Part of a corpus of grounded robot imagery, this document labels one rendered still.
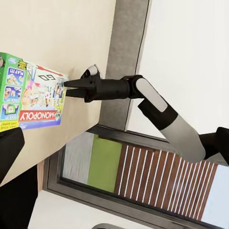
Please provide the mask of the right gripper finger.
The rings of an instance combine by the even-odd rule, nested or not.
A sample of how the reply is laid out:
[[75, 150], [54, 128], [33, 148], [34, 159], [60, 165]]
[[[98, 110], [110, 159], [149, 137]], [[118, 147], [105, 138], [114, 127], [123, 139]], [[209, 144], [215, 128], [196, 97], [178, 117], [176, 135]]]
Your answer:
[[68, 88], [80, 88], [80, 89], [94, 89], [96, 87], [95, 77], [83, 78], [78, 80], [66, 81], [64, 83], [65, 87]]
[[87, 92], [85, 89], [80, 89], [80, 88], [68, 88], [66, 90], [66, 95], [69, 97], [77, 97], [77, 98], [84, 98], [85, 100], [88, 100], [91, 98], [91, 95], [87, 95]]

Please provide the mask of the board game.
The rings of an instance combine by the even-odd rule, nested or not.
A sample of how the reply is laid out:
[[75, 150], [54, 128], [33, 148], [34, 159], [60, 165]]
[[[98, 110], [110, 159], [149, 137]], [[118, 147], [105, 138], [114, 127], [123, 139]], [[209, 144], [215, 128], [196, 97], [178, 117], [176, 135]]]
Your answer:
[[60, 125], [69, 76], [0, 52], [0, 132]]

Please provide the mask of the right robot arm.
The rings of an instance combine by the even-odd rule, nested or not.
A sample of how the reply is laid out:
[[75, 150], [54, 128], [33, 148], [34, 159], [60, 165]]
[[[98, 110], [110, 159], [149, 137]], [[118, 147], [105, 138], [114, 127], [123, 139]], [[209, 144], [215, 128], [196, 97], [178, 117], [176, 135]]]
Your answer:
[[225, 161], [214, 145], [214, 133], [199, 135], [142, 75], [124, 76], [120, 80], [102, 79], [97, 64], [87, 68], [81, 79], [64, 83], [66, 95], [84, 98], [86, 103], [98, 100], [144, 99], [137, 107], [188, 163], [202, 160]]

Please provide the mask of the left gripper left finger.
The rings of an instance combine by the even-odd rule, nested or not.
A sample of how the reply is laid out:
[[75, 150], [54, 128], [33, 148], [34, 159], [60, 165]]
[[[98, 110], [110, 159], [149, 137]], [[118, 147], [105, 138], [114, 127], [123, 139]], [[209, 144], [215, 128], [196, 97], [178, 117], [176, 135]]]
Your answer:
[[25, 145], [21, 127], [0, 132], [0, 183]]

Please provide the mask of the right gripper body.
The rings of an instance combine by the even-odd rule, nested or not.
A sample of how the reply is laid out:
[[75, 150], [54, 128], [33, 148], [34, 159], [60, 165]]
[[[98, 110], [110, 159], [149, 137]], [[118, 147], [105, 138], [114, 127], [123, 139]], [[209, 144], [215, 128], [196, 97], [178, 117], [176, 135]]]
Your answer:
[[114, 100], [117, 97], [118, 85], [114, 79], [101, 79], [100, 75], [94, 75], [96, 81], [96, 87], [92, 89], [86, 89], [87, 95], [91, 95], [91, 98], [84, 100], [86, 103], [98, 100]]

